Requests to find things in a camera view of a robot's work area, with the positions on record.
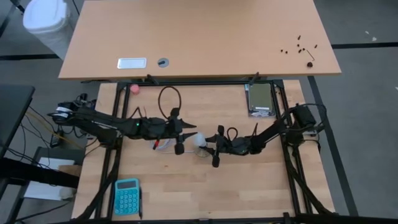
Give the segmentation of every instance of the blue calculator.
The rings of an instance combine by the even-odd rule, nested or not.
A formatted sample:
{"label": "blue calculator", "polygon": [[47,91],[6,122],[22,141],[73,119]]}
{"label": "blue calculator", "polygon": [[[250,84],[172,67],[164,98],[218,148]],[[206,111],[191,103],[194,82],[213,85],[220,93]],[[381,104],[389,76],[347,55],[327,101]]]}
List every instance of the blue calculator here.
{"label": "blue calculator", "polygon": [[140,189],[137,178],[116,181],[115,191],[114,213],[116,215],[139,213]]}

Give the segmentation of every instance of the light wood desk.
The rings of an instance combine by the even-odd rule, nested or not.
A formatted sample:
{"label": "light wood desk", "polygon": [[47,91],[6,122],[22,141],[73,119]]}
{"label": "light wood desk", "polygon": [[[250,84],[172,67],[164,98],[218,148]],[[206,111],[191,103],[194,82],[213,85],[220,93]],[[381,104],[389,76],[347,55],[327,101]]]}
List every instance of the light wood desk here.
{"label": "light wood desk", "polygon": [[[304,103],[300,83],[284,81],[289,105]],[[137,106],[145,106],[148,116],[161,117],[157,97],[161,86],[142,87],[139,95],[130,97],[127,114]],[[233,126],[240,136],[250,135],[256,122],[258,130],[268,128],[274,118],[248,117],[242,85],[176,86],[181,92],[180,117],[197,125],[185,132],[200,131],[205,136],[216,133],[217,125]],[[102,84],[96,109],[111,114],[116,84]],[[178,106],[176,92],[165,90],[162,109],[168,113]],[[193,138],[185,141],[185,150],[192,151]],[[314,142],[300,146],[308,186],[326,208],[333,210],[322,162]],[[100,184],[105,150],[99,148],[85,158],[76,195],[73,217],[79,216],[93,199]],[[286,168],[280,139],[275,138],[258,155],[220,155],[219,168],[213,168],[211,157],[194,153],[176,156],[153,151],[148,141],[124,138],[119,166],[119,179],[139,178],[143,189],[145,220],[189,218],[261,218],[293,214]],[[104,196],[103,211],[108,206]],[[114,220],[137,220],[138,215],[113,216]]]}
{"label": "light wood desk", "polygon": [[[314,57],[313,68],[307,67],[310,54],[299,53],[302,48]],[[119,58],[137,57],[147,59],[146,68],[117,68]],[[160,58],[170,65],[160,68]],[[341,73],[313,0],[85,1],[59,78],[241,77],[256,72]]]}

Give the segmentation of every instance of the yellow cable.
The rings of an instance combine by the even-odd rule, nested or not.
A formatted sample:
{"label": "yellow cable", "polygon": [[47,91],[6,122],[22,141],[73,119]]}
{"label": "yellow cable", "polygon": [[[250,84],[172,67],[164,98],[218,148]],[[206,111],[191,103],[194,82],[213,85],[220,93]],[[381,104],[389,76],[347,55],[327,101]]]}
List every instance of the yellow cable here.
{"label": "yellow cable", "polygon": [[59,135],[59,134],[53,132],[49,127],[47,127],[47,126],[45,125],[44,121],[42,121],[42,120],[41,120],[40,118],[38,118],[36,115],[30,113],[29,111],[26,111],[26,114],[29,115],[29,116],[31,116],[31,117],[33,117],[33,118],[36,119],[38,122],[40,122],[40,124],[41,124],[47,131],[49,131],[50,133],[52,133],[52,134],[55,135],[56,137],[58,137],[58,138],[60,138],[60,139],[63,139],[63,140],[65,140],[66,142],[69,142],[69,143],[72,144],[72,145],[75,145],[75,146],[78,147],[79,149],[84,149],[83,147],[81,147],[81,146],[79,146],[77,143],[75,143],[74,141],[69,140],[69,139],[67,139],[67,138],[65,138],[65,137],[62,137],[61,135]]}

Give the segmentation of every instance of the pen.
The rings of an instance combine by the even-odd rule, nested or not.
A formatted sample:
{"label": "pen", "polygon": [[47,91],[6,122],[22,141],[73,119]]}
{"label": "pen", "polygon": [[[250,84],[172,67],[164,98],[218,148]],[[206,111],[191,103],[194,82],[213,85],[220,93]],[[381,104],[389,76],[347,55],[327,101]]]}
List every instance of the pen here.
{"label": "pen", "polygon": [[142,190],[141,187],[139,187],[139,218],[142,220]]}

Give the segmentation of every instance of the calculator display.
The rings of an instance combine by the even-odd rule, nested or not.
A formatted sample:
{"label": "calculator display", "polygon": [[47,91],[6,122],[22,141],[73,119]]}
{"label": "calculator display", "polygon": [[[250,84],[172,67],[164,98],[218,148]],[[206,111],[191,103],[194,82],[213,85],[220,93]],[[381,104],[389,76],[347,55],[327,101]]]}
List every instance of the calculator display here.
{"label": "calculator display", "polygon": [[132,188],[132,187],[136,187],[136,182],[135,181],[118,183],[118,188],[119,189],[126,189],[126,188]]}

